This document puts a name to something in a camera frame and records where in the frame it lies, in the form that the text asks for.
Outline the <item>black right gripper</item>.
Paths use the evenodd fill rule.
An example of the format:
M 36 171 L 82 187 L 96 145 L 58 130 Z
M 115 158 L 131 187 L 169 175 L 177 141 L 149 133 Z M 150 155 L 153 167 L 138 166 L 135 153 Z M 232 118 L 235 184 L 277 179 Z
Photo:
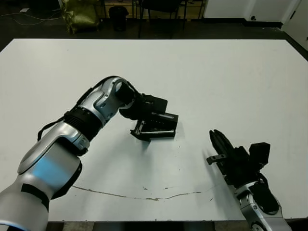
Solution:
M 259 180 L 259 175 L 249 161 L 244 147 L 234 148 L 227 137 L 219 130 L 209 131 L 213 148 L 218 155 L 206 159 L 209 165 L 216 163 L 225 182 L 229 186 L 241 187 Z

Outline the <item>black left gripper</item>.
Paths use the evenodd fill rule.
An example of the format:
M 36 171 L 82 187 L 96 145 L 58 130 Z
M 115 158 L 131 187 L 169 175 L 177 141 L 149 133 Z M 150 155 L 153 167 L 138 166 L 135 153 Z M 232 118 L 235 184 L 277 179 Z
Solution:
M 139 128 L 142 121 L 145 121 L 147 117 L 152 113 L 153 108 L 153 96 L 142 93 L 140 96 L 136 96 L 135 101 L 130 108 L 120 109 L 120 114 L 127 119 L 137 120 L 136 127 L 130 130 L 130 134 L 141 141 L 150 142 L 150 138 L 146 138 L 139 133 Z M 159 123 L 157 121 L 145 121 L 143 124 L 143 132 L 158 132 Z

